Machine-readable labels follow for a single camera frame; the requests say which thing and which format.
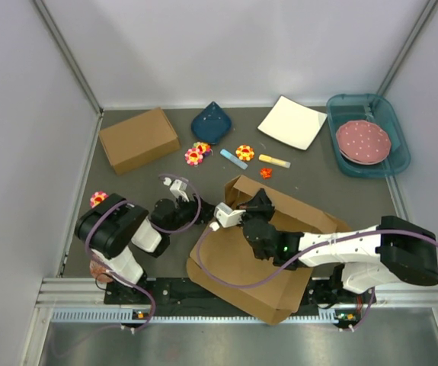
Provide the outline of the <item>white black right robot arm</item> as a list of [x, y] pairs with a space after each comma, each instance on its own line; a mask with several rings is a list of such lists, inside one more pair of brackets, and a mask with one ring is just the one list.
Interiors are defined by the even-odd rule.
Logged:
[[287, 270], [333, 264], [330, 290], [341, 302], [381, 284], [438, 284], [435, 235], [399, 217], [384, 216], [356, 232], [319, 234], [278, 230], [270, 222], [275, 209], [265, 190], [239, 209], [255, 258]]

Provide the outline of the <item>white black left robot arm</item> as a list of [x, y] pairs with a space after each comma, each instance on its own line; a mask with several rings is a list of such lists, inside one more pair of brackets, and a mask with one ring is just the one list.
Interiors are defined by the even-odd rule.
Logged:
[[151, 212], [118, 194], [93, 193], [91, 209], [80, 217], [75, 236], [91, 256], [92, 276], [100, 282], [121, 283], [121, 293], [131, 302], [145, 298], [147, 274], [136, 261], [132, 246], [157, 258], [170, 244], [170, 235], [191, 225], [208, 223], [215, 207], [193, 196], [164, 198]]

